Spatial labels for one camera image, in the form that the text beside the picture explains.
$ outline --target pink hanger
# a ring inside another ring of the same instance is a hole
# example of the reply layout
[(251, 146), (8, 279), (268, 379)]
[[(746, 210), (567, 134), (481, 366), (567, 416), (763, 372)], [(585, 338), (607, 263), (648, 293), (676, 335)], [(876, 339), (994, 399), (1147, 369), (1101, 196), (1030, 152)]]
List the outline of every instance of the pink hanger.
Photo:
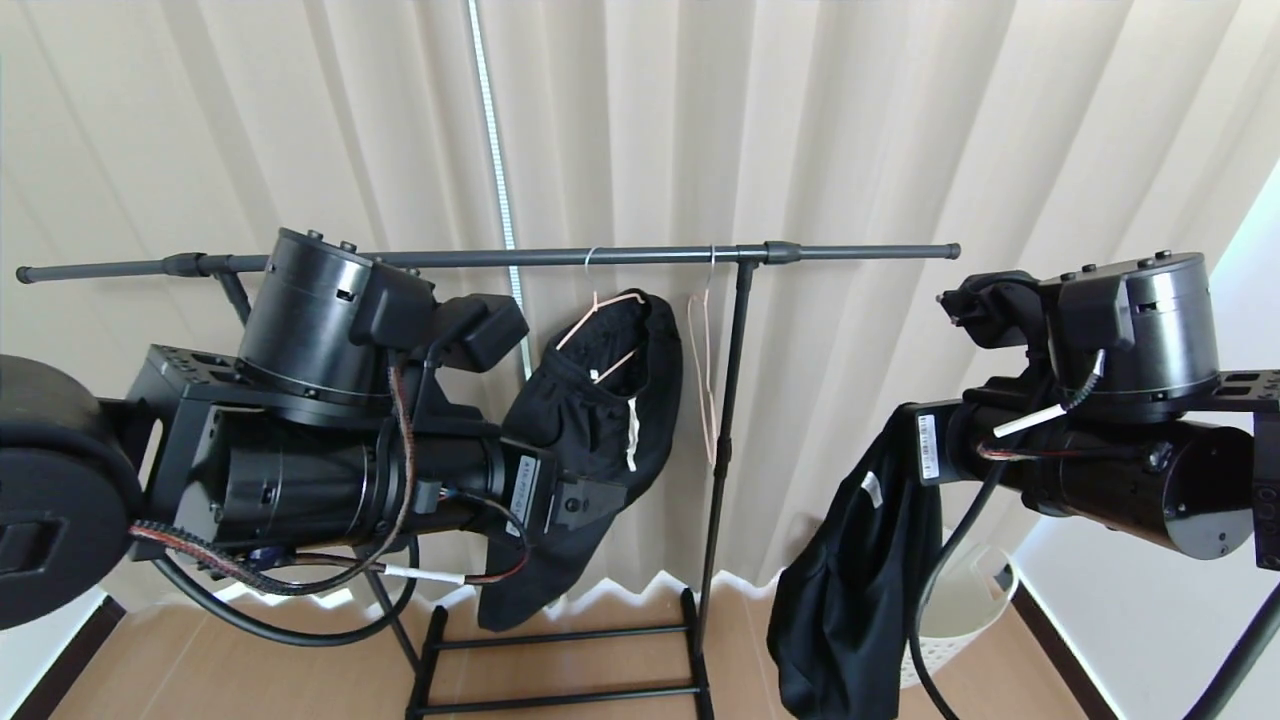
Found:
[[(640, 296), (636, 292), (628, 292), (626, 295), (620, 295), (617, 297), (613, 297), (613, 299), (605, 300), (604, 302), (600, 302), (600, 293), (599, 293), (599, 291), (595, 290), (595, 281), (591, 278), (591, 255), (596, 250), (599, 250), (599, 247), (593, 247), (591, 250), (589, 250), (586, 252), (586, 260), (582, 263), (582, 269), (586, 272), (586, 282), (591, 283), (591, 306), (586, 310), (586, 314), (582, 315), (582, 319), (580, 319), (572, 328), (570, 328), (570, 331), (567, 333), (564, 333), (564, 337), (562, 337), (561, 341), (556, 343), (556, 350), (563, 350), (564, 345), (575, 334), (577, 334), (577, 331), (582, 329), (582, 325), (585, 325), (586, 322), (591, 319), (591, 315), (595, 315), (596, 313), (600, 311), (600, 307), (604, 307), (607, 305), (613, 305), (614, 302), (622, 302), (623, 300), (635, 300), (636, 302), (640, 302), (641, 305), (644, 305), (644, 297)], [(635, 354), (636, 354), (636, 351), (632, 350), (631, 352), (627, 352), (626, 355), (623, 355), (622, 359), (618, 360), (617, 363), (614, 363), (608, 370), (605, 370), (604, 373), (602, 373), (599, 377), (594, 378), (593, 383), (600, 384), (600, 380), (603, 380), (604, 378), (609, 377), (613, 373), (613, 370), (617, 370), (618, 368), (621, 368), (622, 364), (626, 363), (627, 360), (630, 360)]]

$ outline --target laundry basket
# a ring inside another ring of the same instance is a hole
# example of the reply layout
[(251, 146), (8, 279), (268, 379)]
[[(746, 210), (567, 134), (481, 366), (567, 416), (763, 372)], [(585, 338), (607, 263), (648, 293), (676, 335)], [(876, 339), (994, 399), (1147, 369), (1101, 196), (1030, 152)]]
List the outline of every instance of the laundry basket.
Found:
[[(1007, 588), (995, 580), (1004, 568), (1012, 574)], [(960, 542), (933, 585), (920, 623), (920, 655), (931, 675), (1000, 619), (1012, 601), (1018, 583), (1018, 570), (1005, 551), (968, 539)], [(909, 688), (919, 682), (911, 662), (911, 648), (908, 647), (902, 655), (901, 687)]]

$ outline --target black metal rod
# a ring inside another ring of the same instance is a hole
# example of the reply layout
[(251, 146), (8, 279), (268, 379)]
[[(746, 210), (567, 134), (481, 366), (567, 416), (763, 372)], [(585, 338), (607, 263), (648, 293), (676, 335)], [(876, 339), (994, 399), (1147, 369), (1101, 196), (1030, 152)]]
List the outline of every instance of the black metal rod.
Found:
[(598, 638), (626, 638), (634, 635), (660, 635), (663, 633), (682, 633), (685, 625), (654, 625), (649, 628), (620, 628), (613, 630), (584, 630), (580, 633), (554, 633), (547, 635), (520, 635), (515, 638), (484, 638), (477, 641), (442, 642), (440, 650), (468, 650), (477, 647), (507, 647), (512, 644), (541, 644), (571, 641), (594, 641)]
[(252, 307), (248, 304), (248, 293), (244, 292), (244, 283), (239, 282), (239, 275), (236, 273), (218, 273), (214, 277), (218, 278), (218, 284), (223, 286), (227, 301), (236, 309), (236, 316), (241, 319), (241, 324), (247, 324)]
[[(383, 606), (383, 612), (390, 612), (392, 598), (387, 594), (387, 585), (383, 584), (383, 579), (372, 571), (365, 573), (365, 578), (369, 579), (369, 588), (374, 591), (378, 605)], [(392, 620), (392, 632), (396, 633), (396, 641), (399, 642), (401, 650), (404, 651), (404, 657), (408, 659), (410, 667), (417, 670), (417, 651), (413, 650), (413, 642), (408, 639), (408, 633), (404, 632), (404, 624), (401, 623), (399, 618)]]
[(696, 647), (698, 606), (694, 603), (694, 591), (685, 588), (680, 593), (680, 612), (685, 616), (685, 643), (689, 648), (689, 673), (698, 685), (698, 694), (694, 696), (694, 711), (698, 720), (716, 720), (716, 710), (712, 707), (712, 684), (707, 676), (707, 657)]
[(724, 404), (721, 409), (719, 437), (716, 439), (716, 466), (712, 470), (712, 510), (707, 523), (707, 547), (703, 551), (703, 591), (699, 597), (698, 632), (694, 652), (701, 657), (707, 639), (707, 615), (712, 601), (712, 577), (716, 573), (716, 546), (719, 539), (721, 511), (724, 507), (724, 479), (733, 456), (733, 409), (737, 405), (737, 375), (742, 368), (742, 343), (746, 337), (746, 304), (751, 299), (754, 263), (739, 263), (737, 291), (733, 296), (733, 323), (728, 336), (728, 364), (724, 369)]
[(524, 707), (552, 707), (558, 705), (582, 705), (588, 702), (604, 702), (611, 700), (639, 700), (646, 697), (669, 697), (675, 694), (695, 694), (699, 689), (694, 685), (671, 685), (662, 688), (645, 688), (639, 691), (607, 691), (595, 693), (558, 694), (545, 697), (522, 697), (515, 700), (489, 700), (481, 702), (452, 702), (449, 705), (429, 705), (407, 711), (406, 717), (424, 717), (426, 715), (447, 715), (449, 712), (484, 712), (498, 710), (518, 710)]
[[(763, 245), (698, 245), (662, 247), (564, 247), (545, 250), (443, 250), (422, 252), (366, 254), (399, 268), (506, 268), (581, 265), (591, 255), (595, 265), (649, 265), (710, 263), (762, 263), (781, 265), (801, 260), (902, 260), (902, 259), (955, 259), (960, 246), (951, 245), (844, 245), (804, 246), (794, 242), (767, 242)], [(18, 268), (23, 283), (70, 281), (90, 278), (119, 278), (137, 275), (163, 275), (166, 270), (182, 268), (189, 272), (189, 263), (202, 275), (219, 273), (256, 273), (266, 268), (266, 255), (198, 255), (186, 254), (184, 263), (165, 260), (140, 260), (133, 263), (96, 263), (90, 265), (54, 265), (45, 268)]]
[(422, 660), (416, 665), (417, 673), (413, 678), (413, 694), (408, 698), (404, 708), (404, 720), (428, 715), (421, 712), (430, 707), (431, 680), (435, 679), (435, 662), (440, 659), (440, 641), (444, 639), (444, 625), (449, 621), (449, 611), (443, 605), (436, 605), (431, 611), (431, 624), (426, 628), (426, 639), (422, 642)]

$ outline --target curtain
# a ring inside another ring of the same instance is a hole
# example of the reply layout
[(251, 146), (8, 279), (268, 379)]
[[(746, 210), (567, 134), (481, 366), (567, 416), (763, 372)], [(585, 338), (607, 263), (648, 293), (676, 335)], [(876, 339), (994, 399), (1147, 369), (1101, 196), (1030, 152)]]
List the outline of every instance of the curtain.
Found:
[[(756, 274), (717, 568), (763, 583), (892, 407), (1018, 372), (1019, 352), (978, 352), (937, 293), (1161, 249), (1216, 261), (1280, 158), (1272, 0), (475, 10), (477, 27), (462, 0), (0, 6), (4, 351), (100, 395), (127, 389), (151, 342), (234, 352), (212, 282), (18, 287), (13, 269), (266, 252), (278, 225), (361, 250), (500, 249), (504, 220), (529, 249), (963, 243), (957, 261)], [(641, 287), (682, 315), (710, 282), (722, 382), (726, 265), (522, 269), (534, 363), (593, 287)], [(511, 292), (502, 269), (431, 279), (442, 296)], [(500, 419), (517, 356), (447, 389)], [(667, 470), (582, 587), (698, 582), (709, 473), (691, 372), (684, 391)], [(950, 521), (973, 491), (947, 488)], [(1002, 493), (977, 533), (1012, 548), (1030, 519)], [(479, 568), (483, 541), (454, 536), (424, 541), (431, 566)], [(113, 592), (160, 592), (143, 574)]]

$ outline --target white label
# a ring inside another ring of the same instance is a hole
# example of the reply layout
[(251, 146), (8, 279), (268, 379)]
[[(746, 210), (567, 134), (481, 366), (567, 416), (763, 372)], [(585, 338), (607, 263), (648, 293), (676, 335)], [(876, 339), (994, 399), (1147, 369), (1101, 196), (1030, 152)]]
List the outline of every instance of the white label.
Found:
[(884, 505), (884, 495), (881, 492), (879, 478), (876, 477), (876, 473), (867, 473), (867, 477), (863, 478), (863, 489), (872, 496), (872, 507), (878, 509)]
[(938, 436), (933, 429), (933, 415), (916, 418), (915, 429), (920, 439), (920, 479), (932, 480), (942, 473), (938, 468)]
[[(534, 488), (538, 487), (538, 466), (541, 462), (536, 457), (525, 455), (520, 459), (516, 469), (516, 489), (511, 495), (511, 514), (520, 518), (520, 521), (529, 527), (529, 510), (534, 505)], [(520, 537), (520, 530), (511, 521), (507, 523), (507, 534)]]

